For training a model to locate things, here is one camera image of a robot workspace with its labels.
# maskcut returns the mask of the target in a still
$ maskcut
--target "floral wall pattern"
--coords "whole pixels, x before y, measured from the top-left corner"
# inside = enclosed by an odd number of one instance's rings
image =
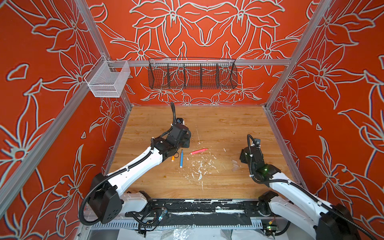
[[[383,28],[382,1],[333,1],[271,108],[309,190],[381,238]]]
[[[120,99],[88,92],[0,220],[0,239],[73,239],[78,207],[105,172],[126,113]]]
[[[100,57],[73,0],[0,4],[0,187],[77,91]],[[77,209],[105,172],[127,108],[84,98],[0,220],[0,239],[73,238]]]
[[[318,0],[87,0],[114,60],[156,57],[289,58]],[[282,66],[241,66],[234,90],[148,88],[144,67],[131,69],[126,91],[139,105],[263,104]]]
[[[1,187],[100,55],[72,0],[6,1],[0,21]]]

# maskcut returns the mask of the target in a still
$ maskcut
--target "wood grain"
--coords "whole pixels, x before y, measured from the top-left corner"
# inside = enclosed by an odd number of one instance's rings
[[[247,165],[239,161],[248,133],[261,139],[265,162],[292,178],[261,107],[176,106],[176,116],[184,118],[192,133],[189,149],[183,149],[183,168],[179,167],[180,158],[174,162],[168,158],[136,180],[129,191],[144,190],[152,198],[256,199],[270,189],[253,182]],[[168,130],[171,122],[169,106],[135,106],[110,171],[141,154],[150,145],[150,138]],[[202,148],[209,150],[190,155]],[[238,170],[234,161],[240,165]]]

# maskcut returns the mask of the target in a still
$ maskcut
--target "white robotic arm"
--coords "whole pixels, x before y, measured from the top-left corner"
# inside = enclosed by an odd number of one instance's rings
[[[353,221],[345,206],[331,205],[294,183],[275,166],[265,164],[260,149],[260,139],[254,139],[248,134],[247,141],[248,147],[242,150],[240,160],[248,164],[250,177],[256,183],[265,184],[281,193],[293,203],[279,197],[276,192],[268,191],[259,197],[257,211],[260,214],[280,215],[316,240],[361,240],[358,230],[370,239],[376,239]],[[266,230],[266,235],[274,234],[268,231]]]
[[[127,165],[115,171],[118,172],[121,169],[128,168],[130,165],[142,159],[146,156],[149,151],[151,151],[151,147],[148,147],[140,156],[130,161]],[[122,204],[121,212],[140,212],[145,205],[147,204],[147,199],[145,196],[138,192],[135,194],[124,194],[128,187],[136,181],[139,177],[141,177],[144,173],[146,173],[149,169],[159,165],[163,161],[163,155],[159,153],[157,148],[153,149],[153,153],[142,163],[135,166],[129,171],[123,172],[109,180],[109,183],[112,186],[117,186],[116,192],[119,195],[120,199],[124,201]]]
[[[276,179],[284,179],[291,182],[291,180],[282,172],[273,174],[271,180]],[[322,207],[319,202],[324,203],[329,207],[331,207],[331,204],[308,192],[308,194],[311,194],[318,199],[318,201],[315,202],[307,194],[288,183],[273,182],[270,183],[270,188],[281,193],[294,203],[293,205],[282,197],[275,196],[268,203],[271,211],[274,214],[284,217],[316,239],[315,226],[318,226],[319,224],[319,219],[321,218],[320,213],[328,212],[328,210]]]
[[[125,195],[124,192],[149,169],[173,156],[180,148],[189,147],[191,132],[184,125],[182,118],[176,118],[173,103],[171,103],[171,108],[173,122],[168,131],[157,138],[152,138],[151,146],[124,167],[107,176],[99,173],[93,178],[90,192],[84,197],[79,207],[78,217],[82,224],[93,225],[98,222],[106,224],[122,210],[139,212],[145,207],[147,198],[143,194]],[[94,221],[84,219],[86,203],[89,204],[98,219]]]

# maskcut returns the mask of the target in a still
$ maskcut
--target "red marker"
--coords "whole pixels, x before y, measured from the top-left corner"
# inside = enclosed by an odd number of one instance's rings
[[[196,154],[196,153],[205,152],[206,150],[208,150],[208,148],[203,148],[203,149],[200,149],[200,150],[196,150],[196,151],[191,152],[191,155]]]

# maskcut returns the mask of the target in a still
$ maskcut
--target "blue marker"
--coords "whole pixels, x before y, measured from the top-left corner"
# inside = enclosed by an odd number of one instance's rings
[[[181,150],[181,156],[180,156],[180,168],[183,167],[183,150]]]

